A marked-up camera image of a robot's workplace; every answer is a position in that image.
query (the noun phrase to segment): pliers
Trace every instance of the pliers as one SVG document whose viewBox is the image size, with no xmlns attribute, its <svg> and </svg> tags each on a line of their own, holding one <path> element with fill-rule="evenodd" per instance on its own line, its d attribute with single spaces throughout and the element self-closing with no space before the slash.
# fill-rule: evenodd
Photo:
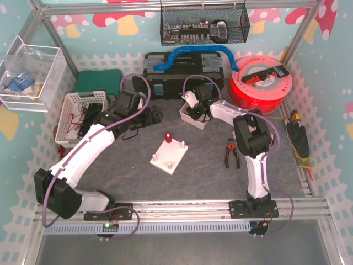
<svg viewBox="0 0 353 265">
<path fill-rule="evenodd" d="M 237 153 L 237 146 L 234 144 L 233 139 L 229 138 L 228 142 L 227 142 L 227 147 L 226 147 L 226 156 L 224 158 L 224 163 L 226 165 L 226 168 L 229 168 L 229 153 L 231 152 L 231 150 L 233 151 L 233 154 L 236 157 L 237 169 L 239 169 L 240 168 L 240 159 L 239 159 L 239 156 L 238 156 L 238 153 Z"/>
</svg>

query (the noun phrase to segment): black wire basket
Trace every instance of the black wire basket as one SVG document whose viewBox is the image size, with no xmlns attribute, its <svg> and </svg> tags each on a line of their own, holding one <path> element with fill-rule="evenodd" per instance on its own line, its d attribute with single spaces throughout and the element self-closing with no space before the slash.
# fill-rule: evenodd
<svg viewBox="0 0 353 265">
<path fill-rule="evenodd" d="M 250 29 L 244 3 L 173 5 L 161 0 L 161 42 L 168 45 L 245 43 Z"/>
</svg>

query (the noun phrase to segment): gray floor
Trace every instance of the gray floor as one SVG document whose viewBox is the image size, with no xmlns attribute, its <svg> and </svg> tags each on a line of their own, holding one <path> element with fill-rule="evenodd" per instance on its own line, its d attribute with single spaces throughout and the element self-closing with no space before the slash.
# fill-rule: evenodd
<svg viewBox="0 0 353 265">
<path fill-rule="evenodd" d="M 277 229 L 282 222 L 272 222 Z M 279 235 L 248 233 L 135 235 L 99 241 L 94 235 L 44 236 L 37 265 L 325 265 L 316 221 L 292 221 Z"/>
<path fill-rule="evenodd" d="M 223 89 L 223 98 L 231 102 Z M 227 139 L 232 126 L 212 119 L 203 131 L 181 120 L 181 100 L 156 100 L 164 114 L 162 123 L 143 128 L 131 140 L 118 139 L 87 169 L 78 189 L 103 190 L 116 200 L 187 200 L 242 199 L 248 185 L 247 169 L 241 155 L 241 169 L 231 156 L 230 168 L 224 166 Z M 271 116 L 280 117 L 276 111 Z M 281 190 L 293 197 L 303 197 L 295 158 L 281 119 L 272 120 L 279 130 L 280 151 L 268 158 L 270 189 Z M 174 174 L 150 165 L 152 155 L 170 132 L 189 146 Z"/>
</svg>

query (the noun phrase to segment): glove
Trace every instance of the glove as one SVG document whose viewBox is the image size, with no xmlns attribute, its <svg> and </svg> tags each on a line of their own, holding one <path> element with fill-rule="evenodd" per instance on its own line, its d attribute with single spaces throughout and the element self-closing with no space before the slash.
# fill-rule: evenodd
<svg viewBox="0 0 353 265">
<path fill-rule="evenodd" d="M 296 121 L 287 123 L 287 133 L 295 150 L 295 156 L 299 167 L 312 168 L 309 161 L 309 142 L 304 126 L 299 126 Z"/>
</svg>

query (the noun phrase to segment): blue tube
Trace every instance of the blue tube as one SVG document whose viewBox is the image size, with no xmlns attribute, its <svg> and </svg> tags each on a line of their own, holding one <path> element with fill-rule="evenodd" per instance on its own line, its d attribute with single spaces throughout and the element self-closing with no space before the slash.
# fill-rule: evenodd
<svg viewBox="0 0 353 265">
<path fill-rule="evenodd" d="M 168 61 L 166 63 L 163 63 L 161 65 L 155 65 L 153 69 L 155 71 L 164 71 L 173 65 L 174 59 L 179 55 L 179 54 L 184 54 L 187 52 L 198 52 L 198 51 L 223 51 L 229 58 L 229 61 L 231 63 L 231 68 L 232 70 L 239 72 L 239 68 L 236 64 L 236 61 L 234 59 L 234 56 L 230 49 L 228 49 L 225 46 L 222 45 L 211 45 L 211 46 L 183 46 L 176 48 L 174 51 L 172 51 L 171 54 L 169 54 Z"/>
</svg>

